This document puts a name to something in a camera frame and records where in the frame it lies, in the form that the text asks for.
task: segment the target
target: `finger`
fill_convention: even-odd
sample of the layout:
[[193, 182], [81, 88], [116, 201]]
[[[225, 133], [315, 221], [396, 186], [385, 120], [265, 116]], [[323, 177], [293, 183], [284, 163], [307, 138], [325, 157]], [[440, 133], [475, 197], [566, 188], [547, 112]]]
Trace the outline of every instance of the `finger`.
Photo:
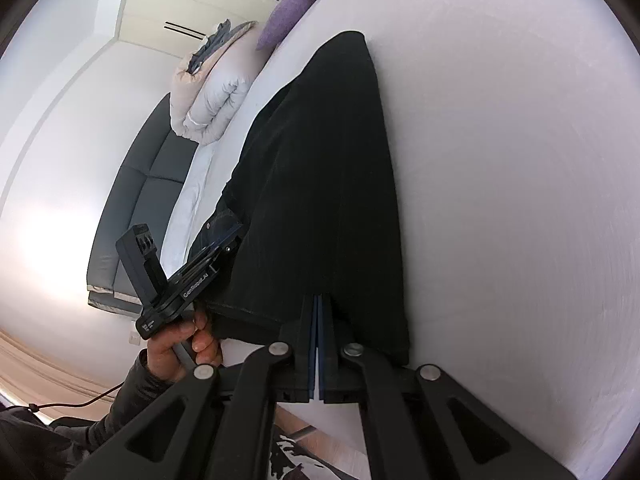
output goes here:
[[195, 322], [198, 330], [204, 330], [207, 327], [207, 321], [207, 313], [202, 309], [196, 310]]
[[198, 355], [196, 355], [196, 364], [209, 364], [214, 366], [220, 366], [222, 364], [222, 352], [220, 351], [220, 345], [217, 340], [213, 340], [209, 346], [198, 352]]
[[180, 324], [172, 324], [163, 328], [149, 339], [146, 347], [155, 352], [164, 352], [176, 343], [181, 343], [190, 338], [196, 327], [193, 321], [183, 321]]
[[211, 344], [213, 339], [214, 337], [206, 330], [198, 330], [193, 336], [191, 347], [193, 348], [194, 352], [201, 352]]

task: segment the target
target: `white wall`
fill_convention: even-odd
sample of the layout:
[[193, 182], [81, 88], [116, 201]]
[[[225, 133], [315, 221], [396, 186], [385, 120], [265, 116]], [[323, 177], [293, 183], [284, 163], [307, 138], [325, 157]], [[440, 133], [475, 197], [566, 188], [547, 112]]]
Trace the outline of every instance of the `white wall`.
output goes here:
[[0, 144], [33, 92], [94, 33], [98, 0], [39, 0], [0, 59]]
[[118, 167], [176, 63], [109, 46], [34, 137], [0, 217], [0, 326], [105, 384], [122, 380], [140, 348], [127, 342], [129, 318], [87, 305], [86, 266]]

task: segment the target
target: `black cable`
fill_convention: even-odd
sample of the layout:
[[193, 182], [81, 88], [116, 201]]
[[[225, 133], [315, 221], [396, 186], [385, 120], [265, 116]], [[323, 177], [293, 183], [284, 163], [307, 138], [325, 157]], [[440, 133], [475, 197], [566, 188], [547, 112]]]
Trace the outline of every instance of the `black cable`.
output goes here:
[[124, 384], [124, 382], [118, 384], [118, 386], [114, 386], [111, 390], [107, 390], [103, 394], [100, 394], [97, 397], [94, 397], [93, 399], [88, 400], [87, 402], [83, 402], [82, 404], [64, 404], [64, 403], [59, 403], [59, 404], [43, 404], [41, 406], [38, 406], [37, 404], [29, 404], [28, 406], [9, 406], [9, 407], [7, 407], [7, 409], [8, 410], [13, 410], [15, 408], [22, 408], [24, 410], [29, 410], [31, 413], [38, 413], [40, 410], [43, 410], [44, 408], [84, 408], [85, 406], [88, 406], [89, 404], [93, 404], [96, 400], [100, 400], [101, 398], [109, 395], [111, 392], [117, 390], [123, 384]]

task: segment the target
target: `person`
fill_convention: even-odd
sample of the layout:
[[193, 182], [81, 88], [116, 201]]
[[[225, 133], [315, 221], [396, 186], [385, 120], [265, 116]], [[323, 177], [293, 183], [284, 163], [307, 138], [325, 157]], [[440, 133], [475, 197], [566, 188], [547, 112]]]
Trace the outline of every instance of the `person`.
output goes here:
[[90, 426], [46, 426], [27, 408], [0, 412], [0, 478], [62, 480], [186, 374], [172, 347], [193, 336], [196, 364], [219, 366], [220, 343], [202, 310], [194, 321], [165, 327], [148, 340], [127, 374], [109, 413]]

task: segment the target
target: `triangular cutout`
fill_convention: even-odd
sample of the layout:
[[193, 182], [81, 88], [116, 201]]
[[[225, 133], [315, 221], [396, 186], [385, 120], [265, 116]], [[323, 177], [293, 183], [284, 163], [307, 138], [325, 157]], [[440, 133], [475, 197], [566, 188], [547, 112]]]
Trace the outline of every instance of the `triangular cutout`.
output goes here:
[[447, 406], [476, 463], [486, 464], [489, 460], [503, 455], [511, 449], [509, 443], [500, 434], [489, 428], [455, 397], [451, 397], [447, 401]]
[[127, 443], [127, 449], [151, 462], [162, 462], [183, 413], [182, 399], [174, 400], [144, 430]]

